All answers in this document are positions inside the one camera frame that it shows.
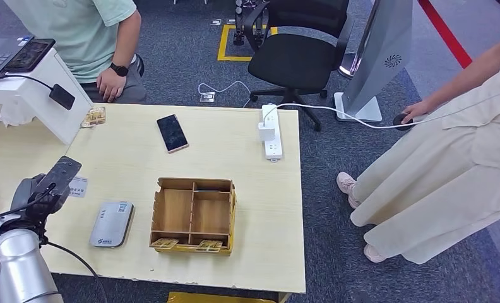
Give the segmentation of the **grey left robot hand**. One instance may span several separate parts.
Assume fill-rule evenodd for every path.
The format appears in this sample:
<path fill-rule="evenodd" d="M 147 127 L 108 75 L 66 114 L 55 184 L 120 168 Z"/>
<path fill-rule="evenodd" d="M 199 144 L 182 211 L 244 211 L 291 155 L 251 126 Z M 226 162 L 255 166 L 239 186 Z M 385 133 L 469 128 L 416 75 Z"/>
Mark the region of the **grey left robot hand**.
<path fill-rule="evenodd" d="M 31 178 L 23 179 L 14 193 L 10 210 L 25 206 L 29 202 L 40 198 L 45 189 L 36 190 L 36 187 L 44 177 L 45 174 L 39 174 Z M 62 208 L 69 194 L 69 185 L 64 187 L 62 194 L 46 194 L 34 205 L 15 212 L 15 214 L 20 215 L 21 218 L 13 222 L 13 226 L 30 230 L 37 230 L 44 227 L 47 217 Z"/>

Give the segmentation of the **person's left hand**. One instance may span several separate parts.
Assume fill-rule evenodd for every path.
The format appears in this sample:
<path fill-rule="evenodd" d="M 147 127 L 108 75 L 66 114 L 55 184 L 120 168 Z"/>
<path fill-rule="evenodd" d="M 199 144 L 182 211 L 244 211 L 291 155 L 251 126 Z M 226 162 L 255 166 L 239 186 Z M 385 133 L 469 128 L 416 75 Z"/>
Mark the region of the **person's left hand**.
<path fill-rule="evenodd" d="M 113 102 L 120 97 L 126 84 L 127 76 L 119 76 L 112 68 L 99 74 L 96 80 L 98 92 L 104 102 Z"/>

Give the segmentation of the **person's right hand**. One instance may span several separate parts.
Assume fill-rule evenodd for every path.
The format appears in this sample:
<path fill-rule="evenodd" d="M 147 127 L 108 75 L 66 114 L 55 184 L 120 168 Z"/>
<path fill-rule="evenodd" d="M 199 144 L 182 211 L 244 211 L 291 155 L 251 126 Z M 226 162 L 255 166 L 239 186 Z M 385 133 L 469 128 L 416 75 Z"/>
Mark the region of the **person's right hand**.
<path fill-rule="evenodd" d="M 413 120 L 416 117 L 427 114 L 431 110 L 432 110 L 432 105 L 427 100 L 423 100 L 415 104 L 409 105 L 403 111 L 405 117 L 402 119 L 401 124 L 407 124 L 409 123 L 410 120 Z"/>

